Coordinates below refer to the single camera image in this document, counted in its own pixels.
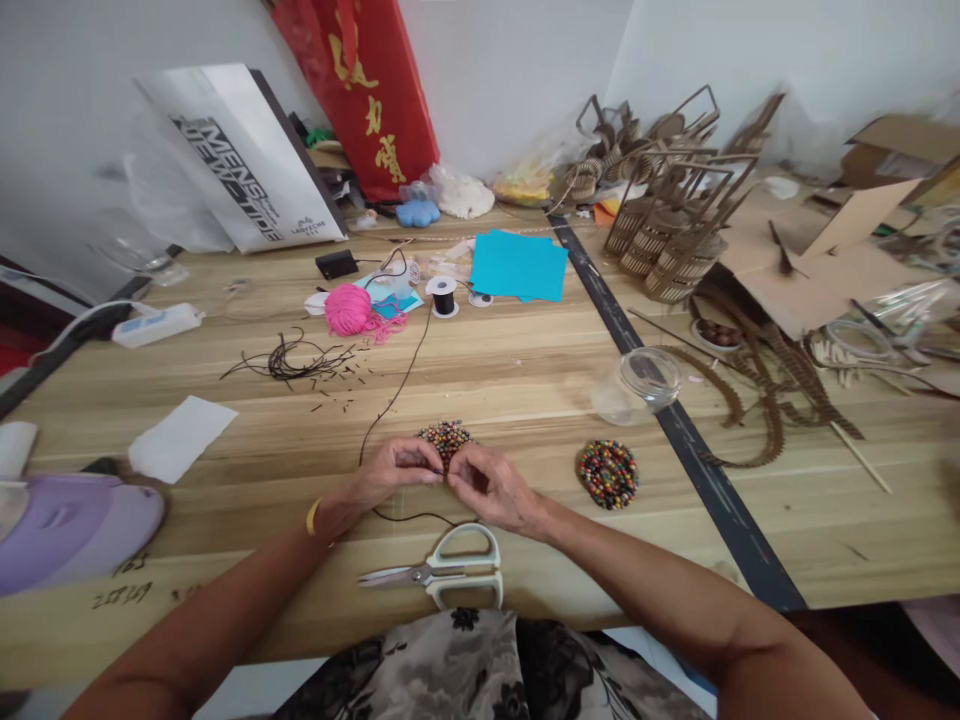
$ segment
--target white fluffy material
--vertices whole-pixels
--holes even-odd
[[[493,207],[493,193],[476,178],[433,165],[430,180],[437,189],[437,207],[447,215],[472,220]]]

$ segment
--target floral fabric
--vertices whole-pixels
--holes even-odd
[[[457,608],[330,658],[281,720],[705,720],[686,695],[602,633]]]

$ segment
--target small electronic device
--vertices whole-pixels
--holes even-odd
[[[327,280],[335,280],[357,272],[357,261],[353,259],[353,253],[349,250],[320,255],[316,262],[317,269]]]

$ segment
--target person's left hand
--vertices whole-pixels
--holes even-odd
[[[439,485],[443,463],[437,449],[420,438],[391,438],[345,485],[343,499],[361,512],[375,508],[403,485]]]

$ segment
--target person's right hand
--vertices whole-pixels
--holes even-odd
[[[502,452],[467,443],[450,460],[447,482],[480,519],[521,535],[542,522],[542,498],[527,485]]]

